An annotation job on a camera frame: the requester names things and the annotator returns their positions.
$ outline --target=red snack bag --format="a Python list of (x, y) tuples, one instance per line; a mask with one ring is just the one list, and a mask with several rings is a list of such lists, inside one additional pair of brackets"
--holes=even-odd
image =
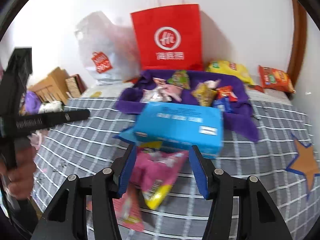
[(118, 225), (143, 232), (144, 226), (139, 210), (137, 191), (134, 185), (129, 183), (127, 192), (122, 195), (122, 198), (114, 198), (112, 201)]
[(250, 89), (250, 90), (257, 90), (257, 91), (259, 91), (261, 93), (264, 93), (263, 87), (258, 86), (258, 85), (247, 85), (247, 88)]
[(221, 88), (217, 88), (218, 97), (217, 99), (221, 99), (223, 97), (229, 97), (230, 102), (237, 102), (237, 96), (232, 92), (232, 86), (225, 86)]
[(259, 73), (263, 88), (271, 88), (288, 93), (296, 92), (286, 72), (259, 65)]

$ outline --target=small white bag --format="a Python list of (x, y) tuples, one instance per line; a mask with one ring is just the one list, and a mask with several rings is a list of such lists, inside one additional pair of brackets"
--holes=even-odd
[(139, 75), (140, 58), (132, 28), (114, 25), (98, 11), (77, 24), (75, 36), (82, 63), (99, 85)]

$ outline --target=candy wrapper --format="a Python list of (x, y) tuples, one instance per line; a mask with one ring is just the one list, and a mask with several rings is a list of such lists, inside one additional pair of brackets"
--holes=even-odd
[(223, 97), (228, 97), (230, 102), (237, 102), (237, 96), (232, 92), (232, 86), (225, 86), (221, 88), (217, 88), (218, 97), (217, 99), (221, 99)]
[(156, 83), (157, 87), (161, 87), (166, 84), (165, 79), (161, 79), (161, 78), (153, 78), (153, 81)]
[(222, 112), (233, 113), (228, 97), (223, 97), (221, 99), (215, 100), (212, 106), (214, 108), (220, 109)]
[(250, 77), (247, 68), (241, 64), (235, 64), (224, 60), (213, 61), (209, 64), (206, 71), (236, 76), (242, 82), (249, 85), (254, 85), (254, 82)]
[(205, 83), (199, 83), (192, 95), (198, 100), (200, 106), (211, 106), (217, 91), (209, 89)]
[(185, 70), (177, 70), (172, 78), (168, 79), (168, 83), (184, 89), (190, 89), (190, 80)]
[(112, 199), (118, 225), (135, 231), (143, 232), (141, 213), (137, 197), (137, 190), (129, 183), (127, 191), (120, 199)]
[(271, 88), (287, 93), (295, 93), (288, 74), (275, 68), (259, 66), (261, 84), (263, 88)]
[(154, 90), (143, 90), (143, 96), (140, 102), (149, 103), (149, 102), (170, 102), (171, 98), (167, 95), (162, 95), (159, 93), (159, 90), (155, 88)]
[(175, 183), (188, 151), (165, 153), (152, 148), (138, 148), (130, 182), (141, 187), (147, 206), (156, 209)]

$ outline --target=orange chip bag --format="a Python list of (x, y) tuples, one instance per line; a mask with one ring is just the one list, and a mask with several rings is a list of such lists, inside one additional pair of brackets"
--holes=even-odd
[(229, 97), (230, 102), (237, 102), (237, 96), (232, 92), (232, 86), (225, 86), (217, 88), (218, 97), (217, 99), (221, 99), (223, 97)]
[(259, 73), (263, 88), (271, 88), (288, 93), (296, 92), (286, 72), (259, 65)]

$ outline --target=human hand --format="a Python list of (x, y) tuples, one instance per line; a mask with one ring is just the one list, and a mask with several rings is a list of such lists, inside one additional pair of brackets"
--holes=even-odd
[(11, 183), (8, 185), (10, 195), (18, 200), (27, 199), (33, 189), (33, 173), (36, 171), (36, 164), (33, 158), (36, 149), (29, 146), (26, 149), (16, 152), (17, 168), (8, 171), (3, 161), (0, 161), (0, 174), (8, 176)]

